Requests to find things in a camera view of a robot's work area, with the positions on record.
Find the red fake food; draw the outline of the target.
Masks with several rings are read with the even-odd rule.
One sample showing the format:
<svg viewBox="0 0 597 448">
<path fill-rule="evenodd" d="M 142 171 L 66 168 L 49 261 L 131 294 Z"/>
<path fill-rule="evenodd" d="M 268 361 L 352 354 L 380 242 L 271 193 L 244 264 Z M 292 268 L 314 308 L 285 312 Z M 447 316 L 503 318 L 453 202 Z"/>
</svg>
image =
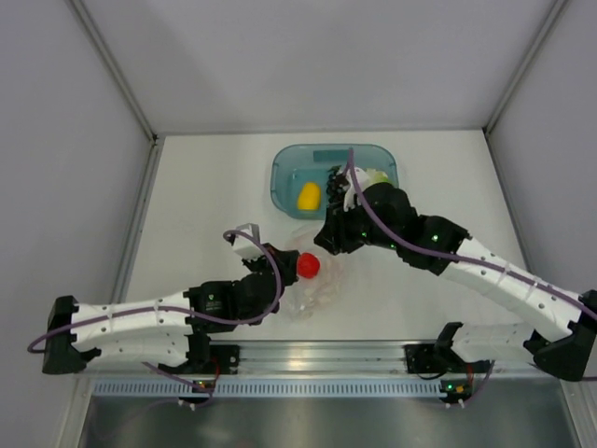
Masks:
<svg viewBox="0 0 597 448">
<path fill-rule="evenodd" d="M 297 275 L 305 279 L 315 278 L 321 269 L 321 262 L 314 254 L 303 252 L 298 257 Z"/>
</svg>

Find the clear dotted zip bag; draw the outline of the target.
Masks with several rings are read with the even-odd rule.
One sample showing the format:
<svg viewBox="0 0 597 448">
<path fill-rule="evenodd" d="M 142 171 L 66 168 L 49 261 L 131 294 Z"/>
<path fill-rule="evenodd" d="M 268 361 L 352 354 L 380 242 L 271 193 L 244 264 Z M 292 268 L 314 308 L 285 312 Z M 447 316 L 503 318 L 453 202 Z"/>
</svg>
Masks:
<svg viewBox="0 0 597 448">
<path fill-rule="evenodd" d="M 345 262 L 314 243 L 320 226 L 305 225 L 291 233 L 286 250 L 309 252 L 319 258 L 321 269 L 313 279 L 298 276 L 298 281 L 288 287 L 283 300 L 283 312 L 293 320 L 308 319 L 340 298 L 345 280 Z"/>
</svg>

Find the yellow fake food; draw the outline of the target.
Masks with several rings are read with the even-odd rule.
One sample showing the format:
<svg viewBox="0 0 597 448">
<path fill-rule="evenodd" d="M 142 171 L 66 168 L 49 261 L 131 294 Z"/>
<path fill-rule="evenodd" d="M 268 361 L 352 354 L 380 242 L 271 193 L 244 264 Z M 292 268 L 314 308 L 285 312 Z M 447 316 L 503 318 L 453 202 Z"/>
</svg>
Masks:
<svg viewBox="0 0 597 448">
<path fill-rule="evenodd" d="M 298 194 L 296 207 L 300 211 L 316 211 L 321 204 L 322 191 L 318 184 L 307 182 Z"/>
</svg>

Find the dark blue fake food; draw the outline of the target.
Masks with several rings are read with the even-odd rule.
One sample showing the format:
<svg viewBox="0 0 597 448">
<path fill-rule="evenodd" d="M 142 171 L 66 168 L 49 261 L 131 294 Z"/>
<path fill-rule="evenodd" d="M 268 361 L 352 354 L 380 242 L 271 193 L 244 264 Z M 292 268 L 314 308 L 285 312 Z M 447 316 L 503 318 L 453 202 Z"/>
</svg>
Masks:
<svg viewBox="0 0 597 448">
<path fill-rule="evenodd" d="M 332 166 L 328 170 L 326 182 L 327 204 L 343 203 L 346 191 L 349 188 L 346 166 Z"/>
</svg>

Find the white fake food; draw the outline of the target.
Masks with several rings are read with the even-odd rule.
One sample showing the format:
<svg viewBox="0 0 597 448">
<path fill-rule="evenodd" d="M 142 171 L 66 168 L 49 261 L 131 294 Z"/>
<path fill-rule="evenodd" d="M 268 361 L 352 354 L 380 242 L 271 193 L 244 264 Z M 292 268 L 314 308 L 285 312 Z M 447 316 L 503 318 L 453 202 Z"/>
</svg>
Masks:
<svg viewBox="0 0 597 448">
<path fill-rule="evenodd" d="M 391 183 L 388 175 L 384 171 L 379 171 L 375 169 L 367 169 L 366 175 L 368 177 L 368 184 L 370 186 L 379 184 L 379 183 Z"/>
</svg>

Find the green fake lettuce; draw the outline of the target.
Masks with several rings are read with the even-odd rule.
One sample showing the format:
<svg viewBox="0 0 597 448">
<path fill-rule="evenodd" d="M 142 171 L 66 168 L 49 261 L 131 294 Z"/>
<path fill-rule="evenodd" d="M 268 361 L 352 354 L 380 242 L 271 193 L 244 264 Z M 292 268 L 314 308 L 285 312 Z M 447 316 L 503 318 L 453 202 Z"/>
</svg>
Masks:
<svg viewBox="0 0 597 448">
<path fill-rule="evenodd" d="M 375 183 L 388 183 L 392 184 L 391 180 L 389 179 L 388 175 L 385 172 L 378 172 L 375 174 Z"/>
</svg>

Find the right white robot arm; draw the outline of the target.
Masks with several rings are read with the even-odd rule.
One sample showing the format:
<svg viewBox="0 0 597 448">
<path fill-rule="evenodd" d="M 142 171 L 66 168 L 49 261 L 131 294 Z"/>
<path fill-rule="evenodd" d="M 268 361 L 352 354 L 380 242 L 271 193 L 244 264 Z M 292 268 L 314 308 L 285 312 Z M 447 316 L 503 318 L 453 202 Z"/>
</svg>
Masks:
<svg viewBox="0 0 597 448">
<path fill-rule="evenodd" d="M 330 204 L 314 242 L 331 255 L 365 245 L 392 250 L 410 267 L 468 287 L 520 318 L 446 324 L 433 349 L 443 369 L 519 361 L 564 381 L 583 379 L 596 340 L 595 291 L 577 294 L 531 276 L 445 217 L 419 214 L 403 190 L 380 183 L 349 209 Z"/>
</svg>

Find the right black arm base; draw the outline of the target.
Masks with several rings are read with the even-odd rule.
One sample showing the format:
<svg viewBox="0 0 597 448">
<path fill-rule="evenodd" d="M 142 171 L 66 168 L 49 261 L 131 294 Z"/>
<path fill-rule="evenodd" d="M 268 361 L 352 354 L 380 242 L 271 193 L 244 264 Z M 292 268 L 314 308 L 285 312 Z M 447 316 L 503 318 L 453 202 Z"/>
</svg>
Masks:
<svg viewBox="0 0 597 448">
<path fill-rule="evenodd" d="M 447 368 L 434 352 L 432 343 L 414 343 L 404 346 L 407 372 L 424 380 L 438 379 Z"/>
</svg>

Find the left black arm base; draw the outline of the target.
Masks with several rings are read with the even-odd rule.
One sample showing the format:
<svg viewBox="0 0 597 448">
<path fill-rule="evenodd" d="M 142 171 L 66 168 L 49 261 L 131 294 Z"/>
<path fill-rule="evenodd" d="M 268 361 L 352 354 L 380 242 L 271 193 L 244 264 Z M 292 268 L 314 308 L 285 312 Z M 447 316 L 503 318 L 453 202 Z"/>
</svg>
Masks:
<svg viewBox="0 0 597 448">
<path fill-rule="evenodd" d="M 208 344 L 188 356 L 190 372 L 194 374 L 237 373 L 241 347 L 237 344 Z"/>
</svg>

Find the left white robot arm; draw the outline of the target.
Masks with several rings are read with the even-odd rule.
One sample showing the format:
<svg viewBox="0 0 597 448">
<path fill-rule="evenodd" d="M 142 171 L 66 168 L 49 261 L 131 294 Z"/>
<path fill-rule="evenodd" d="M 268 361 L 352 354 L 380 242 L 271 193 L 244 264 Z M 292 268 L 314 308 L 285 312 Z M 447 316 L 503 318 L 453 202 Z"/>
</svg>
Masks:
<svg viewBox="0 0 597 448">
<path fill-rule="evenodd" d="M 132 303 L 90 305 L 72 296 L 55 300 L 44 340 L 42 372 L 124 371 L 149 363 L 170 374 L 204 371 L 211 337 L 257 326 L 279 310 L 285 289 L 298 280 L 297 250 L 265 246 L 245 260 L 240 280 L 208 281 L 170 296 Z"/>
</svg>

